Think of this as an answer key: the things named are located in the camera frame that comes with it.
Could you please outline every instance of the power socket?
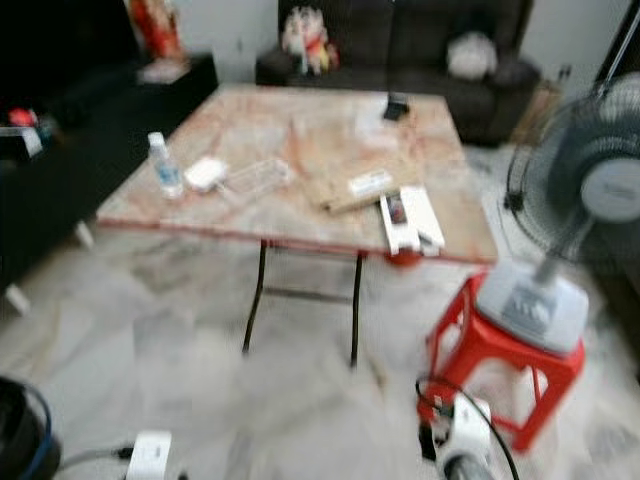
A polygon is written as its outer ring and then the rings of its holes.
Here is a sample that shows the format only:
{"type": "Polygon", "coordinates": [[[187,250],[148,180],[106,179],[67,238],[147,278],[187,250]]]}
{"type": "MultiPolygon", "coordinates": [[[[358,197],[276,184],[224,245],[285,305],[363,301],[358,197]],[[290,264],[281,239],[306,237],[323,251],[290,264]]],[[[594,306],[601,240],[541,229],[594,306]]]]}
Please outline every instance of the power socket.
{"type": "Polygon", "coordinates": [[[171,448],[171,433],[140,432],[133,446],[127,480],[164,480],[171,448]]]}

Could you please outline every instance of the metal table leg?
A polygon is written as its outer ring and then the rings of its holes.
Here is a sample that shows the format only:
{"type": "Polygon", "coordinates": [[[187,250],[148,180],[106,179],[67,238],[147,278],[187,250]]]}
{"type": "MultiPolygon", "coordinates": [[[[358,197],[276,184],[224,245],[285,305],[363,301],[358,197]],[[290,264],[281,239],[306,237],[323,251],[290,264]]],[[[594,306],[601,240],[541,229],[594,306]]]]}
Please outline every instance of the metal table leg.
{"type": "Polygon", "coordinates": [[[253,306],[251,307],[251,314],[247,321],[247,330],[244,334],[244,343],[242,345],[242,353],[246,354],[249,351],[249,344],[251,342],[251,332],[253,330],[253,321],[256,318],[256,312],[258,311],[258,304],[260,303],[260,297],[262,296],[262,285],[264,283],[264,264],[267,256],[267,242],[260,243],[260,266],[258,267],[258,285],[256,286],[256,294],[253,297],[253,306]]]}
{"type": "Polygon", "coordinates": [[[353,282],[353,323],[351,326],[351,368],[358,364],[358,310],[360,307],[360,278],[362,277],[362,260],[359,253],[356,261],[356,278],[353,282]]]}

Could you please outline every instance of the water bottle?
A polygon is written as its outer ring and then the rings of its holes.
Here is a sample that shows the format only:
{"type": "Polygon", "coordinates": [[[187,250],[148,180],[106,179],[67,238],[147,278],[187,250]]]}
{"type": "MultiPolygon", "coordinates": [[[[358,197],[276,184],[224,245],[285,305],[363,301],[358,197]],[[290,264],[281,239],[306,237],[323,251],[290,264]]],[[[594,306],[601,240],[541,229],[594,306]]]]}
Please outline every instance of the water bottle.
{"type": "Polygon", "coordinates": [[[182,175],[178,165],[169,155],[169,149],[164,143],[160,132],[153,132],[149,137],[149,157],[158,175],[162,192],[167,198],[178,198],[182,195],[182,175]]]}

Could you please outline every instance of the marble table top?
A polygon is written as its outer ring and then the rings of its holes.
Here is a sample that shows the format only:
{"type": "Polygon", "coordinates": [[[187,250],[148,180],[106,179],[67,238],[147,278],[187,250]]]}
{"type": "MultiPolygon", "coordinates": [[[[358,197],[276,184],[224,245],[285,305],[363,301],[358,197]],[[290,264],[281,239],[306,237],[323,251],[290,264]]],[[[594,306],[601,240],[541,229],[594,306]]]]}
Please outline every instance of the marble table top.
{"type": "Polygon", "coordinates": [[[280,158],[293,180],[242,205],[219,192],[185,186],[178,200],[161,194],[151,162],[144,162],[99,209],[102,225],[185,231],[269,240],[328,251],[388,251],[379,208],[331,214],[313,205],[309,181],[349,162],[394,156],[413,162],[445,236],[441,256],[491,262],[497,253],[471,170],[446,102],[410,96],[411,112],[382,120],[386,94],[226,86],[207,99],[171,136],[168,147],[182,169],[204,156],[233,173],[251,162],[280,158]]]}

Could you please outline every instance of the red plastic stool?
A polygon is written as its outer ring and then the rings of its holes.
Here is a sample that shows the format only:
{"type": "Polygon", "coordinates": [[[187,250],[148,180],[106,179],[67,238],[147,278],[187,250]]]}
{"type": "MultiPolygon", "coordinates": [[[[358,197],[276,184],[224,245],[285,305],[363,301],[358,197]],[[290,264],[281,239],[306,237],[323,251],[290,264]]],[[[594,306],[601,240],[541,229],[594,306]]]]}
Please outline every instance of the red plastic stool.
{"type": "MultiPolygon", "coordinates": [[[[534,370],[533,387],[535,406],[523,425],[513,420],[492,415],[494,425],[513,432],[512,448],[518,452],[529,449],[538,432],[551,416],[564,394],[569,390],[584,365],[584,345],[567,356],[556,356],[523,343],[504,330],[495,327],[475,308],[475,298],[486,273],[467,279],[460,292],[447,308],[433,333],[427,338],[427,349],[431,356],[431,375],[437,375],[456,385],[463,386],[473,370],[483,361],[500,359],[522,371],[534,370]],[[462,313],[462,324],[459,317],[462,313]],[[434,371],[438,359],[440,339],[452,325],[459,325],[460,338],[453,352],[439,371],[434,371]],[[540,393],[537,370],[547,377],[547,388],[540,393]]],[[[430,382],[424,397],[442,398],[450,403],[455,392],[446,386],[430,382]]],[[[418,414],[424,422],[433,419],[433,410],[425,401],[418,401],[418,414]]]]}

